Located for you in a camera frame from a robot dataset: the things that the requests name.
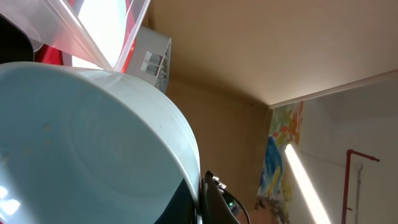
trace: light blue bowl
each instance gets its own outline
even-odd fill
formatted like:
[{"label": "light blue bowl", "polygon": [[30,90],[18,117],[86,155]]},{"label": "light blue bowl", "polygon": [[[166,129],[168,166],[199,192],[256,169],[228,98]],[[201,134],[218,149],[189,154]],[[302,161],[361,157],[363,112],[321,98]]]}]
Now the light blue bowl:
[{"label": "light blue bowl", "polygon": [[122,101],[34,63],[0,66],[0,156],[5,223],[154,223],[184,178]]}]

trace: colorful painting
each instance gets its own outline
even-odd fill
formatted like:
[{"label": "colorful painting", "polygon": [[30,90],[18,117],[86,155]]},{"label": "colorful painting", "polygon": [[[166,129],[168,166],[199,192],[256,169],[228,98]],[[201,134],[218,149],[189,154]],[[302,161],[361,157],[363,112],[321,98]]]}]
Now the colorful painting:
[{"label": "colorful painting", "polygon": [[294,180],[282,152],[291,141],[299,144],[303,102],[274,110],[269,131],[266,157],[257,193],[256,210],[269,212],[272,224],[289,222],[289,205]]}]

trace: transparent plastic container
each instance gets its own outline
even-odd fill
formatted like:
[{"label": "transparent plastic container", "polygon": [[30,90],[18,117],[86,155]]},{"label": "transparent plastic container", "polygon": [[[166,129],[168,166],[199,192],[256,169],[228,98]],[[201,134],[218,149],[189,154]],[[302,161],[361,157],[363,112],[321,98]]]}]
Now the transparent plastic container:
[{"label": "transparent plastic container", "polygon": [[120,71],[130,54],[149,2],[0,0],[0,13],[31,39],[100,68]]}]

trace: plastic container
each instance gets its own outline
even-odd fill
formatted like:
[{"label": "plastic container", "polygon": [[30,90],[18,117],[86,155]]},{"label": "plastic container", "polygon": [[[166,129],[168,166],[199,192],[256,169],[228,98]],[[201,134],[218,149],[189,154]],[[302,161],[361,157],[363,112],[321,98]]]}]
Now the plastic container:
[{"label": "plastic container", "polygon": [[195,137],[153,86],[33,62],[0,77],[0,220],[154,223],[183,179],[198,206]]},{"label": "plastic container", "polygon": [[[0,13],[31,39],[100,68],[121,71],[148,5],[149,0],[0,0]],[[105,24],[113,22],[112,15],[119,22]],[[123,26],[131,28],[113,29]],[[113,42],[114,37],[123,43]]]}]

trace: red object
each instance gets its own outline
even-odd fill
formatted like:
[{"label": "red object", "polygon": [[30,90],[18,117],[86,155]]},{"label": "red object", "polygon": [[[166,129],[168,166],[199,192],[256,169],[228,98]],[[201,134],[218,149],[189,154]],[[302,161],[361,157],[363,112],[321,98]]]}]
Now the red object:
[{"label": "red object", "polygon": [[352,149],[347,150],[347,161],[346,161],[346,177],[344,181],[344,196],[343,196],[343,212],[341,213],[341,224],[346,223],[346,216],[347,216],[347,198],[348,198],[348,184],[349,184],[349,168],[351,165],[351,154],[356,154],[365,158],[368,158],[372,161],[380,162],[380,159],[363,154],[361,152],[354,151]]},{"label": "red object", "polygon": [[[74,3],[76,2],[76,0],[70,0],[69,1],[69,5],[73,6]],[[126,0],[126,9],[128,10],[130,8],[130,0]],[[135,21],[134,21],[134,17],[132,15],[132,12],[130,12],[127,15],[127,22],[126,22],[126,34],[124,36],[124,43],[123,46],[126,44],[127,39],[130,35],[130,32],[132,30],[132,28],[135,25]],[[134,47],[136,45],[136,40],[134,40],[129,54],[126,57],[126,61],[124,62],[124,65],[121,69],[120,72],[124,73],[126,72],[127,66],[129,65],[132,53],[134,51]],[[39,55],[37,56],[36,62],[41,62],[41,63],[46,63],[46,64],[50,64],[50,65],[63,65],[63,59],[62,59],[62,51],[55,49],[51,46],[48,45],[43,45],[42,49],[40,50]]]}]

